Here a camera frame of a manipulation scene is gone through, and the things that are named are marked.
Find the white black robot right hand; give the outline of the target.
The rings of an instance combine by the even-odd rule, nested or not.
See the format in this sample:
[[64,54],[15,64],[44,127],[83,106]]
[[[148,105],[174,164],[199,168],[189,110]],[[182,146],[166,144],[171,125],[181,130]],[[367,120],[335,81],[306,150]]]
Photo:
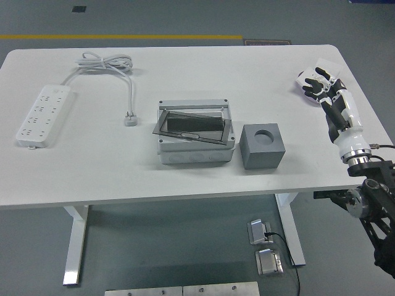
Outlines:
[[320,104],[325,112],[328,134],[338,146],[343,163],[350,167],[368,163],[371,148],[364,139],[356,102],[344,83],[322,68],[308,68],[297,79],[304,95]]

